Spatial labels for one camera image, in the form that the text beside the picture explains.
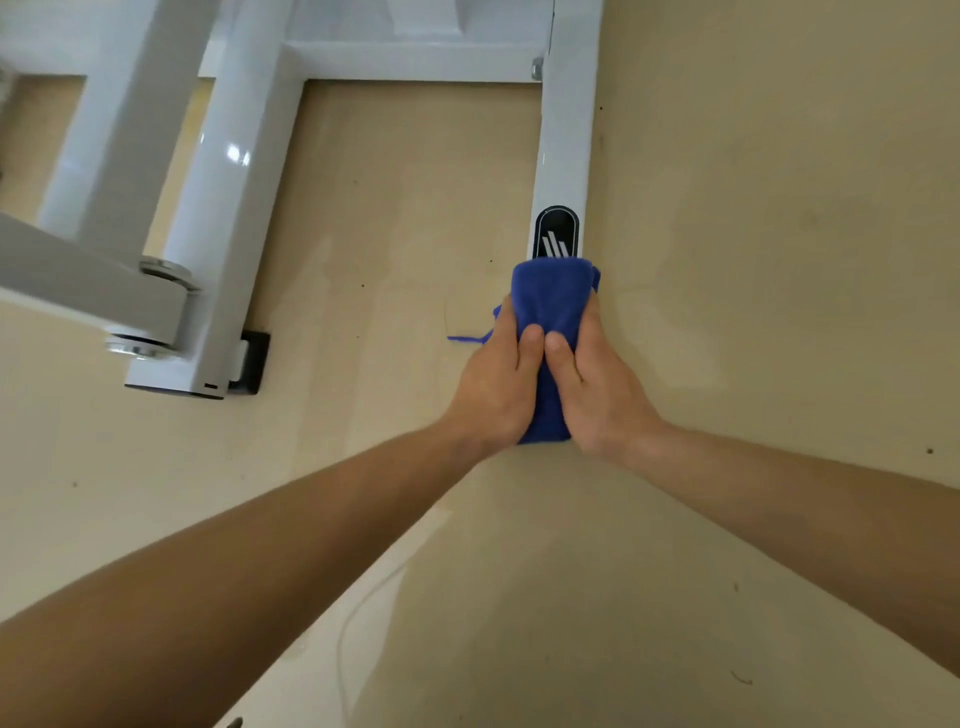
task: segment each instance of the white metal bar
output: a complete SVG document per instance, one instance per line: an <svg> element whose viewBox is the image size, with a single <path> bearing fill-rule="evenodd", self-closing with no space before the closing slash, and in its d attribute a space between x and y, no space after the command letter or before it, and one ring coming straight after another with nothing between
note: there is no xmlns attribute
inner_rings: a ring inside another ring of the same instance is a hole
<svg viewBox="0 0 960 728"><path fill-rule="evenodd" d="M41 228L135 268L219 0L127 0L60 151Z"/></svg>
<svg viewBox="0 0 960 728"><path fill-rule="evenodd" d="M202 291L184 312L180 358L133 362L129 386L227 391L303 91L283 45L293 3L246 0L237 16L163 254Z"/></svg>
<svg viewBox="0 0 960 728"><path fill-rule="evenodd" d="M106 12L124 0L0 0L0 59L24 74L90 73ZM200 66L220 74L239 0L224 0ZM529 84L553 0L461 0L462 32L399 35L386 0L303 0L287 41L307 78Z"/></svg>
<svg viewBox="0 0 960 728"><path fill-rule="evenodd" d="M0 296L170 345L187 293L0 213Z"/></svg>
<svg viewBox="0 0 960 728"><path fill-rule="evenodd" d="M399 35L384 0L300 2L287 43L308 78L530 84L546 52L553 0L461 5L462 32Z"/></svg>
<svg viewBox="0 0 960 728"><path fill-rule="evenodd" d="M603 0L556 0L543 62L540 155L527 258L550 255L545 241L554 239L570 255L584 254L602 19Z"/></svg>
<svg viewBox="0 0 960 728"><path fill-rule="evenodd" d="M460 0L386 0L398 36L458 36Z"/></svg>

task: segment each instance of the floor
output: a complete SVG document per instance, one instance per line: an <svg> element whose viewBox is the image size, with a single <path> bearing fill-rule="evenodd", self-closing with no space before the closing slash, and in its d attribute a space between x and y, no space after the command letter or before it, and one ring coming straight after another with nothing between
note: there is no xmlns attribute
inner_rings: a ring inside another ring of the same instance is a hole
<svg viewBox="0 0 960 728"><path fill-rule="evenodd" d="M586 228L664 414L960 484L955 3L610 0ZM76 80L0 126L32 219ZM198 87L148 248L162 245ZM522 258L534 87L311 84L251 323L264 389L122 387L98 331L0 306L0 618L436 417ZM463 221L476 221L464 225ZM229 718L257 726L946 726L960 681L573 447L477 468Z"/></svg>

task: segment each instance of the microfiber towel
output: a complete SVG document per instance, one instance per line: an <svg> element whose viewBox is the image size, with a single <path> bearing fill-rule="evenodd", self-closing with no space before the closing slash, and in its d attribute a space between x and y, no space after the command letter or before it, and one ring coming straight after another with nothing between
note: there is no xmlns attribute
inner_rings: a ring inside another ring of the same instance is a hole
<svg viewBox="0 0 960 728"><path fill-rule="evenodd" d="M576 350L580 320L590 295L590 289L600 287L600 271L588 260L577 257L538 257L520 263L514 269L511 298L516 314L516 334L519 336L531 324L540 324L546 332L559 331ZM499 306L493 311L496 317ZM450 336L451 341L485 344L490 334L480 338ZM564 422L557 382L547 368L540 366L537 377L537 407L529 429L520 440L529 443L555 443L570 439Z"/></svg>

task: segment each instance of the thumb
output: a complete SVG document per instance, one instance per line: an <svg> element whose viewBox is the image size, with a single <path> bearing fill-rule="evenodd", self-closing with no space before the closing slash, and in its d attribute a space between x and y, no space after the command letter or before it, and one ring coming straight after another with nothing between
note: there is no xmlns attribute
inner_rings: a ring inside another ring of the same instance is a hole
<svg viewBox="0 0 960 728"><path fill-rule="evenodd" d="M516 370L523 375L537 376L543 361L543 329L531 324L523 330L517 345Z"/></svg>
<svg viewBox="0 0 960 728"><path fill-rule="evenodd" d="M557 331L550 331L546 335L545 349L546 365L557 382L560 399L569 400L576 397L584 381L580 377L580 372L577 371L577 363L564 335Z"/></svg>

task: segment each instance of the logo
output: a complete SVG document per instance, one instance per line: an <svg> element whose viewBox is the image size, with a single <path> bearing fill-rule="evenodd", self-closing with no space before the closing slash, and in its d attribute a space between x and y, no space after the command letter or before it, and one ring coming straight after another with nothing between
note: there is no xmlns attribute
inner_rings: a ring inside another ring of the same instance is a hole
<svg viewBox="0 0 960 728"><path fill-rule="evenodd" d="M576 257L580 252L580 220L569 207L548 207L537 218L534 257Z"/></svg>

